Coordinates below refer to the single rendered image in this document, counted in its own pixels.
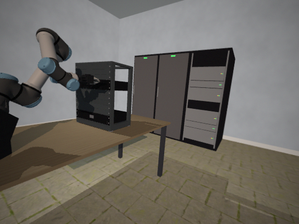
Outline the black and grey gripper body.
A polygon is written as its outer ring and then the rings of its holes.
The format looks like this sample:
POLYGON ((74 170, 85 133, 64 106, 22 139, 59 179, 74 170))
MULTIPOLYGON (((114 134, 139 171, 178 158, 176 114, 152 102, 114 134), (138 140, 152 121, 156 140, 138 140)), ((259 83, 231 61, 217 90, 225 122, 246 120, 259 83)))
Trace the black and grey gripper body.
POLYGON ((79 82, 81 82, 81 84, 83 85, 88 85, 88 84, 93 84, 94 83, 94 76, 92 75, 81 75, 79 76, 79 74, 77 74, 78 78, 79 78, 79 82))

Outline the dark grey server rack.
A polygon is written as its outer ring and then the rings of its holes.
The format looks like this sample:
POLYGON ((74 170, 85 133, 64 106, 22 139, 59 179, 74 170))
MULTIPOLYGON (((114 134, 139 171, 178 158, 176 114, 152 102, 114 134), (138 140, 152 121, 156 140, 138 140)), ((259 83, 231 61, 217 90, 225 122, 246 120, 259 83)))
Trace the dark grey server rack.
POLYGON ((90 74, 100 80, 99 83, 90 87, 80 82, 80 87, 76 90, 76 121, 78 123, 109 132, 131 125, 132 66, 113 61, 75 63, 75 73, 80 76, 90 74), (115 81, 115 69, 128 69, 128 82, 115 81), (115 90, 127 91, 127 112, 114 110, 115 90))

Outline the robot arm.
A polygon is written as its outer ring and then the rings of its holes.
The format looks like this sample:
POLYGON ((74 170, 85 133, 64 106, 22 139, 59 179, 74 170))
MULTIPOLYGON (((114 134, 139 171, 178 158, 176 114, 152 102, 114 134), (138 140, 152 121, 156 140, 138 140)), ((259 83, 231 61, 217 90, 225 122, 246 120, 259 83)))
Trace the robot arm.
POLYGON ((37 106, 41 100, 41 88, 50 78, 70 91, 80 87, 78 76, 67 73, 59 66, 59 62, 67 61, 71 55, 70 47, 49 28, 40 28, 36 32, 42 59, 27 82, 18 83, 18 79, 6 73, 0 73, 0 109, 9 113, 9 101, 27 108, 37 106), (54 43, 53 43, 54 42, 54 43))

